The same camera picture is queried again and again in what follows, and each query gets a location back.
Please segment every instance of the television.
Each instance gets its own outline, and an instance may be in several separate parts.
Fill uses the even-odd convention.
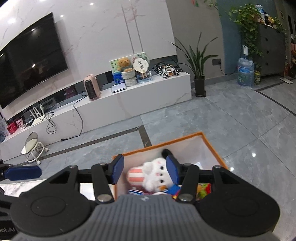
[[[53,14],[26,28],[0,51],[0,105],[68,69]]]

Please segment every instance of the black plant pot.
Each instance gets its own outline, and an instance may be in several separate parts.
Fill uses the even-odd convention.
[[[195,96],[203,96],[205,97],[205,77],[202,76],[201,78],[194,78],[194,85],[195,85]]]

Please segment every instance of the electrical socket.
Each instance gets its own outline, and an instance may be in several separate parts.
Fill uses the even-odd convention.
[[[212,64],[213,65],[220,65],[221,64],[221,59],[220,58],[212,59]]]

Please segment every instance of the white stuffed animal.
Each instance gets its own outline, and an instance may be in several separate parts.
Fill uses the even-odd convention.
[[[134,187],[143,187],[148,192],[160,192],[173,186],[163,157],[148,161],[141,167],[133,167],[127,173],[127,180]]]

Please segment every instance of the woven basket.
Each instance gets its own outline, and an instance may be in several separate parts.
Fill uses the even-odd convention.
[[[123,79],[130,79],[132,77],[135,77],[136,73],[135,73],[135,70],[131,70],[131,71],[128,71],[128,72],[121,72],[121,76]]]
[[[136,77],[132,77],[129,79],[125,79],[125,82],[126,82],[126,86],[129,87],[129,86],[135,85],[137,83],[137,79]]]

